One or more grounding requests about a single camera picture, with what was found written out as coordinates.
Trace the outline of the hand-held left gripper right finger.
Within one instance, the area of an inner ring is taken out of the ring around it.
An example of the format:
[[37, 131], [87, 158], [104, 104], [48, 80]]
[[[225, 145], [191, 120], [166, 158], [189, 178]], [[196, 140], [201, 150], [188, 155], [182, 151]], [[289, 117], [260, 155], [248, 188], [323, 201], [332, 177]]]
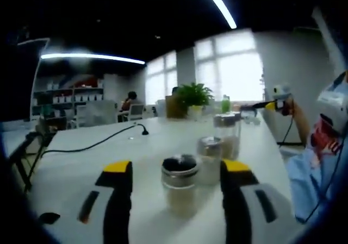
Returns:
[[289, 200], [244, 163], [223, 159], [220, 185], [226, 243], [294, 243], [303, 230]]

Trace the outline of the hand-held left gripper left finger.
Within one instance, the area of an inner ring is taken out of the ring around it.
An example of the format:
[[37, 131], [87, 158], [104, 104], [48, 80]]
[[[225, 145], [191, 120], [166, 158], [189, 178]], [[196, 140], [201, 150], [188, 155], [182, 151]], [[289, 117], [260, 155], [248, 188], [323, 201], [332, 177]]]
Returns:
[[59, 243], [129, 243], [132, 191], [132, 162], [111, 163], [89, 193], [69, 200], [61, 214], [45, 212], [43, 224]]

